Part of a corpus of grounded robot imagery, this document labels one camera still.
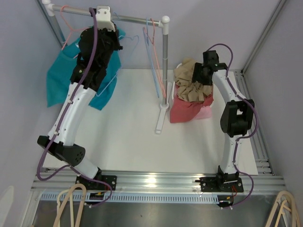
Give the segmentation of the tan t-shirt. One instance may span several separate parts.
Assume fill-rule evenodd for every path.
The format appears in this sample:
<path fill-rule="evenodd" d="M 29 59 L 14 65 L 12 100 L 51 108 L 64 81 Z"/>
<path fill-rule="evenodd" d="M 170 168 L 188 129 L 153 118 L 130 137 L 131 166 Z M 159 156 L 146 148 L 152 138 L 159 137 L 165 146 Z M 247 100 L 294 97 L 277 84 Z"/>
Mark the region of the tan t-shirt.
<path fill-rule="evenodd" d="M 213 94 L 213 86 L 192 82 L 196 61 L 184 58 L 181 65 L 174 69 L 174 81 L 178 98 L 186 102 L 203 103 Z"/>

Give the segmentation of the pink t-shirt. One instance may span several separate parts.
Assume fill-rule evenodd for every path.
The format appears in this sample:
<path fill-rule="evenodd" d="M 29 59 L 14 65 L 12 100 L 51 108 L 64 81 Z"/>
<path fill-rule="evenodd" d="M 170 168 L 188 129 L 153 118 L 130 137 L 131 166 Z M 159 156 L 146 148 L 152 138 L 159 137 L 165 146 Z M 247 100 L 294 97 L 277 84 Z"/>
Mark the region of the pink t-shirt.
<path fill-rule="evenodd" d="M 212 109 L 210 106 L 202 106 L 195 119 L 206 119 L 212 117 Z"/>

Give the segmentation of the coral red t-shirt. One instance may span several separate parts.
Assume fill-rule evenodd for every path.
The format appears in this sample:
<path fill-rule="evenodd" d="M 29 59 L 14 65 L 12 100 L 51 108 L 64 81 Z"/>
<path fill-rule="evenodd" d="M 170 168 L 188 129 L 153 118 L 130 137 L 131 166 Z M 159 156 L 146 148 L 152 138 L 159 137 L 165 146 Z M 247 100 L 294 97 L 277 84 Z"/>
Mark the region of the coral red t-shirt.
<path fill-rule="evenodd" d="M 209 95 L 204 102 L 188 102 L 181 100 L 177 95 L 175 95 L 173 106 L 169 114 L 170 123 L 184 123 L 195 120 L 195 116 L 198 114 L 201 107 L 211 107 L 213 101 L 214 99 L 212 95 Z"/>

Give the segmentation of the pink wire hanger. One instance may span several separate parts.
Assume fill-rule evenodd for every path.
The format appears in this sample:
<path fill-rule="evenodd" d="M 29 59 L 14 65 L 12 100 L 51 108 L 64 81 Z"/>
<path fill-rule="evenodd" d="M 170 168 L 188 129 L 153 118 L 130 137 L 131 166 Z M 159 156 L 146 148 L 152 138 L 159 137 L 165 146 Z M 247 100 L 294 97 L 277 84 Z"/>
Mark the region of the pink wire hanger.
<path fill-rule="evenodd" d="M 155 47 L 155 29 L 156 29 L 156 25 L 155 25 L 155 21 L 151 18 L 151 23 L 153 26 L 153 36 L 150 37 L 149 33 L 148 33 L 148 21 L 146 21 L 146 27 L 143 28 L 144 31 L 144 35 L 145 35 L 145 43 L 147 45 L 147 52 L 148 52 L 148 57 L 149 57 L 149 61 L 151 64 L 151 70 L 153 73 L 153 77 L 154 77 L 154 84 L 156 87 L 156 92 L 157 92 L 157 96 L 160 97 L 160 90 L 162 93 L 162 96 L 164 98 L 166 98 L 166 91 L 164 88 L 164 84 L 162 82 L 162 76 L 161 76 L 161 72 L 160 72 L 160 66 L 159 66 L 159 61 L 158 61 L 158 56 L 157 56 L 157 52 L 156 52 L 156 47 Z"/>

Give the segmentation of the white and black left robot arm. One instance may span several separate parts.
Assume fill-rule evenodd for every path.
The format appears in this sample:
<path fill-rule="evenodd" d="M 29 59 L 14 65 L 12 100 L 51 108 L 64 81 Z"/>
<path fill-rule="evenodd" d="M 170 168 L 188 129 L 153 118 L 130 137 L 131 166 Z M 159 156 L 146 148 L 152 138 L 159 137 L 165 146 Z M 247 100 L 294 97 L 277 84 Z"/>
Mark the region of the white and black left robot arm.
<path fill-rule="evenodd" d="M 37 143 L 44 149 L 43 158 L 49 153 L 86 177 L 85 184 L 98 189 L 102 178 L 100 169 L 86 157 L 84 147 L 75 144 L 80 122 L 107 75 L 110 58 L 122 50 L 119 30 L 94 27 L 84 30 L 79 39 L 79 54 L 69 84 L 69 90 L 59 116 L 46 136 L 39 136 Z"/>

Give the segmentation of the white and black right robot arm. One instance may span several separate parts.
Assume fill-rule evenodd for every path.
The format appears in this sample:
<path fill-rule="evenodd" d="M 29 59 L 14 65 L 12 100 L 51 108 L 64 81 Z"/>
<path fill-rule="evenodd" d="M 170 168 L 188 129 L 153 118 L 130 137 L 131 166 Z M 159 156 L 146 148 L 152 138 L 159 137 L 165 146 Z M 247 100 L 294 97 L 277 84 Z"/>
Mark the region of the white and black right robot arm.
<path fill-rule="evenodd" d="M 228 76 L 228 67 L 221 63 L 215 50 L 203 53 L 203 63 L 195 63 L 193 82 L 202 85 L 216 85 L 225 108 L 220 118 L 220 127 L 224 133 L 223 159 L 215 176 L 205 176 L 197 180 L 202 192 L 243 192 L 237 162 L 240 153 L 240 141 L 246 137 L 253 121 L 254 101 L 246 99 Z"/>

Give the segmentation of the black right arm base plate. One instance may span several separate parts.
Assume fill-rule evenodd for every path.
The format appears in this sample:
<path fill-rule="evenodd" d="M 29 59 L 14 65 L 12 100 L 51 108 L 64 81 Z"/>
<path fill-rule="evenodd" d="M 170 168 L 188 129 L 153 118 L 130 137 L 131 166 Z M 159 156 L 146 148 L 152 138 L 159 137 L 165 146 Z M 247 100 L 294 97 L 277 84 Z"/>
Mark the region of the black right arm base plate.
<path fill-rule="evenodd" d="M 195 180 L 199 183 L 201 192 L 244 192 L 242 179 L 236 181 L 220 183 L 217 177 L 200 177 Z"/>

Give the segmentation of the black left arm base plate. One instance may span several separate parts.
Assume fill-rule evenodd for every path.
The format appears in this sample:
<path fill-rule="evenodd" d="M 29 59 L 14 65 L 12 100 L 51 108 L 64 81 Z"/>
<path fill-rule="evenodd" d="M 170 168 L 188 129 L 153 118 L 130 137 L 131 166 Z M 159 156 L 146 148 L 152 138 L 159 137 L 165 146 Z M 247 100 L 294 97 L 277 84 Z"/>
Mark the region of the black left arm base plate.
<path fill-rule="evenodd" d="M 82 175 L 77 176 L 76 183 L 83 184 L 87 190 L 113 191 L 116 190 L 117 176 L 105 175 L 101 169 L 98 169 L 93 180 L 88 180 Z"/>

